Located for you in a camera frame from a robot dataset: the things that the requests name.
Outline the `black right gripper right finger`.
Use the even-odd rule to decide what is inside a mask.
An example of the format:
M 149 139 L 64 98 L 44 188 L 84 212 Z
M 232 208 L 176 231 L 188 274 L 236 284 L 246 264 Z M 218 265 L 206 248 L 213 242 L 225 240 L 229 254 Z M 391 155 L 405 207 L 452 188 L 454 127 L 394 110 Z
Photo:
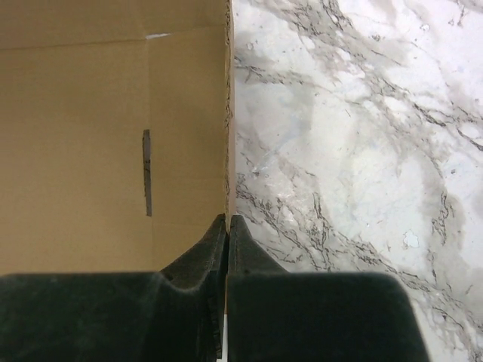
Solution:
M 242 216 L 229 233 L 230 361 L 426 361 L 408 295 L 373 272 L 285 271 Z

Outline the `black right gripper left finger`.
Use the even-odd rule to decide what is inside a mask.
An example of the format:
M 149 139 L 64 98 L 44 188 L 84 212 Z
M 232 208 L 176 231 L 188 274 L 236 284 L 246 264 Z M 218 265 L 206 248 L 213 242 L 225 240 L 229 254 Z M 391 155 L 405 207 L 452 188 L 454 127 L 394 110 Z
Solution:
M 223 350 L 226 218 L 161 271 L 1 279 L 3 361 L 215 361 Z

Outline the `brown cardboard box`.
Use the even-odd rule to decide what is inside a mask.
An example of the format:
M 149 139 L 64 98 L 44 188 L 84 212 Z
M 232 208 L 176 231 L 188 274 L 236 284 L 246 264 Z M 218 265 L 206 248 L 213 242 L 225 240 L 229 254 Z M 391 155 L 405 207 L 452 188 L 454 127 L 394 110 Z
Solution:
M 164 268 L 235 211 L 228 1 L 1 3 L 1 272 Z

